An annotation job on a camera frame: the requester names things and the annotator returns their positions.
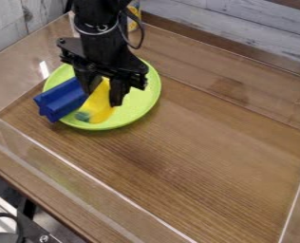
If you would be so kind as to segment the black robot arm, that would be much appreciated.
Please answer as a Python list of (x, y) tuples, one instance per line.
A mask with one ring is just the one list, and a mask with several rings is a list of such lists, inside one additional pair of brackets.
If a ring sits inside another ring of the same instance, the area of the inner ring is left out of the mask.
[(109, 106), (120, 106), (133, 87), (147, 86), (148, 67), (131, 49), (139, 49), (144, 29), (128, 9), (132, 0), (72, 0), (72, 26), (79, 37), (61, 37), (61, 62), (71, 65), (87, 95), (109, 79)]

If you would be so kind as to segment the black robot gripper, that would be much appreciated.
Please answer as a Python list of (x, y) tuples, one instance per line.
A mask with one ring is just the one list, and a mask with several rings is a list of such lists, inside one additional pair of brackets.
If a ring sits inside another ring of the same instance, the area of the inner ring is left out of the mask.
[(117, 28), (100, 35), (61, 37), (56, 46), (61, 50), (61, 62), (72, 66), (87, 95), (103, 81), (101, 76), (111, 78), (111, 107), (121, 105), (131, 88), (145, 88), (148, 67), (127, 48)]

